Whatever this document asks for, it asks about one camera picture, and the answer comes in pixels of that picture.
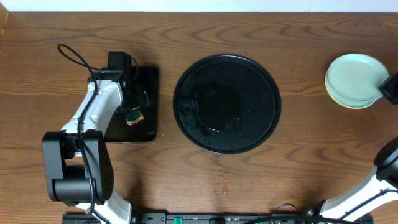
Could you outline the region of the green yellow sponge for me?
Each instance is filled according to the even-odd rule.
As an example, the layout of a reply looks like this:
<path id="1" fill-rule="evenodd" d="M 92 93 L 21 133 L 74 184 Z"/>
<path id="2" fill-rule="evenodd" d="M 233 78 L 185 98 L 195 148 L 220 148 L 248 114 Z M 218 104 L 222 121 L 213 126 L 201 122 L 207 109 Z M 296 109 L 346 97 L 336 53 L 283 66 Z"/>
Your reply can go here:
<path id="1" fill-rule="evenodd" d="M 144 115 L 141 110 L 133 110 L 126 114 L 127 125 L 134 125 L 144 120 Z"/>

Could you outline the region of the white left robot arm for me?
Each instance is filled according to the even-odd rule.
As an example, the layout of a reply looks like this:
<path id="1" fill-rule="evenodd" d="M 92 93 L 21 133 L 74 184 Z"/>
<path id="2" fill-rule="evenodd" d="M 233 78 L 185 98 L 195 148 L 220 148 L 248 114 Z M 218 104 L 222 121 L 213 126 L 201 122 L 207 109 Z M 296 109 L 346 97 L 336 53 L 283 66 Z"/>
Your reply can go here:
<path id="1" fill-rule="evenodd" d="M 157 132 L 159 72 L 155 67 L 100 70 L 61 130 L 42 138 L 49 198 L 77 207 L 64 223 L 138 223 L 134 206 L 114 189 L 109 142 L 150 142 Z"/>

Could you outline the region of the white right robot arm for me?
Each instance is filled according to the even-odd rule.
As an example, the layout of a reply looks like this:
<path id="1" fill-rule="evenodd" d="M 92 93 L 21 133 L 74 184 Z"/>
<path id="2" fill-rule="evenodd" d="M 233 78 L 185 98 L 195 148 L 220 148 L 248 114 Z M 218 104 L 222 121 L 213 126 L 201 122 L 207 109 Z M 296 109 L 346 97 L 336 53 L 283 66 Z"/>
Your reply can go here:
<path id="1" fill-rule="evenodd" d="M 374 168 L 365 179 L 346 193 L 324 201 L 318 215 L 329 223 L 353 222 L 394 200 L 397 200 L 397 138 L 378 152 Z"/>

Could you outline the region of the rectangular black tray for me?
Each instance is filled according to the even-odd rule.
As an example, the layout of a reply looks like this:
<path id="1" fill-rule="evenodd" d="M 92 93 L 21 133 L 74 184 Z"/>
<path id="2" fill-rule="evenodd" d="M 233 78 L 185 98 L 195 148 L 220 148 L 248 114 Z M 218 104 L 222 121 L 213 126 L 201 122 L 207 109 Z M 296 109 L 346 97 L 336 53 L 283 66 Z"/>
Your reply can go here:
<path id="1" fill-rule="evenodd" d="M 106 130 L 106 142 L 150 142 L 157 134 L 159 71 L 155 66 L 139 66 L 137 83 L 148 94 L 150 105 L 139 111 L 144 119 L 128 124 L 125 114 L 115 115 Z"/>

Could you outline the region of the round black tray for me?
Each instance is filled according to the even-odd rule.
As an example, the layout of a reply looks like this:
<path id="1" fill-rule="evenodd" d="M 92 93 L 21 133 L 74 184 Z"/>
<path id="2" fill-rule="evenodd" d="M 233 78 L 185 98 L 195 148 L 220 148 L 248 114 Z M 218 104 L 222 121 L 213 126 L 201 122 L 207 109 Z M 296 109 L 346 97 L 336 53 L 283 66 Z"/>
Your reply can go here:
<path id="1" fill-rule="evenodd" d="M 175 120 L 198 147 L 218 154 L 248 152 L 266 141 L 282 112 L 280 91 L 259 63 L 219 54 L 191 65 L 174 91 Z"/>

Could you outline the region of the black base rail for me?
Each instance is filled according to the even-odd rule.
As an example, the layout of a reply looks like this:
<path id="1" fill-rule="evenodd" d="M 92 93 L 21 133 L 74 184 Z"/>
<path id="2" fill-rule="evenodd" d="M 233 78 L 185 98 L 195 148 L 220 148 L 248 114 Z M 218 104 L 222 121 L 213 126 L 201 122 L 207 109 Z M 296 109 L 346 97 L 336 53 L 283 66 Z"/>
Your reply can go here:
<path id="1" fill-rule="evenodd" d="M 270 216 L 232 216 L 232 215 L 167 215 L 164 213 L 144 213 L 135 223 L 141 224 L 243 224 L 251 220 L 269 218 Z M 356 223 L 373 224 L 372 216 L 365 215 L 355 221 Z M 86 215 L 63 215 L 62 224 L 84 224 L 84 223 L 104 223 L 95 217 Z M 260 221 L 259 223 L 277 223 L 277 224 L 294 224 L 294 223 L 330 223 L 330 222 L 311 222 L 299 221 L 283 218 L 279 220 Z"/>

